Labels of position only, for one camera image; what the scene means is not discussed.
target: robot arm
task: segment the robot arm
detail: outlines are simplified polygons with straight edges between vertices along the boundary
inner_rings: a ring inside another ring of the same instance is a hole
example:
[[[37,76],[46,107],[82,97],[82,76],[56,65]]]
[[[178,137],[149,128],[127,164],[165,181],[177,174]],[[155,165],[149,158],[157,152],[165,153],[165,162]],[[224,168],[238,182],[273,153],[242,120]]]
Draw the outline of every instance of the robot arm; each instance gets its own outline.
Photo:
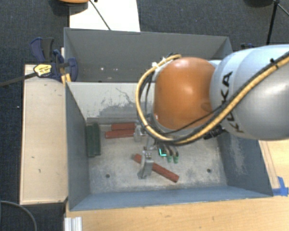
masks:
[[[149,122],[140,97],[151,80]],[[140,79],[136,107],[146,132],[173,145],[194,142],[217,126],[243,138],[289,138],[289,45],[238,51],[218,64],[180,55],[163,59]]]

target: blue clamp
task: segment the blue clamp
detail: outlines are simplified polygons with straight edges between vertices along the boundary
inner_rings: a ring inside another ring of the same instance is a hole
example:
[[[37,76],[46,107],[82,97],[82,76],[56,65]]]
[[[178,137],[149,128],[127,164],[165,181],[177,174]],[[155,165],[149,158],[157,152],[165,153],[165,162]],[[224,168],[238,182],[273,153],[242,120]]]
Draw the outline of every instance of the blue clamp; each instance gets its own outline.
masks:
[[[51,78],[57,81],[61,81],[60,69],[64,69],[64,74],[69,73],[72,81],[76,81],[78,75],[78,65],[76,59],[69,58],[65,63],[64,57],[58,50],[52,51],[52,38],[36,38],[30,42],[30,50],[33,56],[37,59],[38,63],[47,63],[52,66],[52,74],[48,75],[47,78]]]
[[[285,196],[288,197],[289,195],[289,187],[286,187],[284,184],[284,180],[282,177],[277,177],[279,181],[280,188],[272,189],[274,196]]]

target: black cable on floor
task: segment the black cable on floor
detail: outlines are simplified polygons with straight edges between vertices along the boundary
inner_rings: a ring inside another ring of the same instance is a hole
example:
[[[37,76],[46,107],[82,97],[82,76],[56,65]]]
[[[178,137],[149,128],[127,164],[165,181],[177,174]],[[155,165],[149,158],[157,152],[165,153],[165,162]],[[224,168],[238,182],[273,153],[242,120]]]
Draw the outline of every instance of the black cable on floor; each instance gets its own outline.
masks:
[[[108,30],[111,31],[110,27],[108,26],[108,24],[106,23],[106,21],[104,20],[104,18],[102,17],[101,13],[98,11],[97,7],[94,5],[94,3],[90,0],[90,3],[93,5],[93,7],[95,8],[96,12],[98,13],[98,15],[101,17],[101,19],[103,20],[103,22],[105,23],[106,27],[108,28]]]
[[[0,198],[0,226],[1,226],[1,217],[2,217],[2,208],[1,208],[1,204],[5,204],[5,205],[12,205],[12,206],[15,206],[15,207],[18,207],[18,208],[21,208],[21,210],[23,210],[24,212],[26,212],[28,214],[28,216],[31,218],[32,222],[33,222],[33,225],[34,225],[34,230],[35,231],[38,231],[38,225],[37,225],[37,222],[34,218],[34,216],[31,214],[31,212],[26,209],[25,207],[23,207],[22,205],[19,205],[19,204],[16,204],[16,203],[13,203],[13,202],[10,202],[10,201],[4,201],[4,200],[1,200]]]

